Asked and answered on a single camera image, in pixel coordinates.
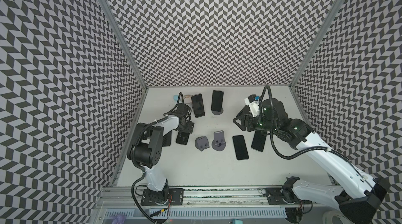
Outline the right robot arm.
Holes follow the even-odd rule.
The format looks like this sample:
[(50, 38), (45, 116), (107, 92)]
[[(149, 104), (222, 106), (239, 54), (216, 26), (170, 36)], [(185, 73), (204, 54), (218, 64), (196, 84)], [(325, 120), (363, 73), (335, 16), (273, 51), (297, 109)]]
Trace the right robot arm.
[(369, 224), (390, 189), (389, 180), (373, 176), (351, 164), (343, 154), (331, 148), (320, 135), (300, 119), (291, 119), (281, 101), (261, 100), (251, 95), (246, 105), (233, 119), (242, 131), (267, 133), (286, 142), (297, 152), (285, 156), (272, 143), (274, 152), (285, 160), (309, 156), (323, 168), (337, 186), (321, 185), (291, 176), (281, 188), (283, 201), (294, 204), (310, 201), (340, 211), (354, 224)]

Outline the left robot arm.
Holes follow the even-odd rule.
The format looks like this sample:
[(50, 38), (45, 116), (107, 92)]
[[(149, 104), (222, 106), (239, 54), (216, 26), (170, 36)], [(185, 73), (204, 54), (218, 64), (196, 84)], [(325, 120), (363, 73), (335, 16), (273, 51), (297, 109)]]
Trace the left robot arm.
[(176, 143), (186, 145), (193, 133), (190, 106), (178, 103), (164, 117), (149, 124), (136, 125), (131, 138), (127, 158), (140, 169), (147, 187), (141, 196), (142, 206), (164, 205), (170, 198), (179, 195), (169, 192), (168, 179), (157, 167), (161, 158), (164, 140), (172, 139), (172, 132), (177, 131)]

